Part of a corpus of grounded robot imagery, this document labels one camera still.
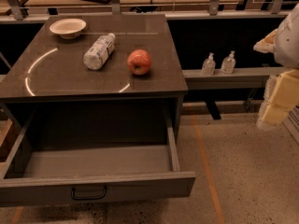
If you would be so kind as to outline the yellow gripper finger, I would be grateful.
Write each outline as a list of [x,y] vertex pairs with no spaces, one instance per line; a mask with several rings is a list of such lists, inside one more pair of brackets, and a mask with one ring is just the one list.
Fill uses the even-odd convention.
[[254,46],[253,49],[255,51],[261,52],[261,53],[273,53],[274,52],[274,44],[275,44],[275,38],[277,35],[277,29],[273,30],[271,33],[269,33],[265,38],[258,41]]
[[280,125],[299,105],[299,70],[291,69],[271,75],[265,85],[257,127],[269,131]]

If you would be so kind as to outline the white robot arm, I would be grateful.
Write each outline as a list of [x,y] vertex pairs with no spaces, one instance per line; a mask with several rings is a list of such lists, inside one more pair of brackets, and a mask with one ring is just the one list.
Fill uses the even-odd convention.
[[273,53],[275,62],[286,68],[279,75],[271,75],[265,85],[257,127],[268,131],[299,105],[299,5],[253,49]]

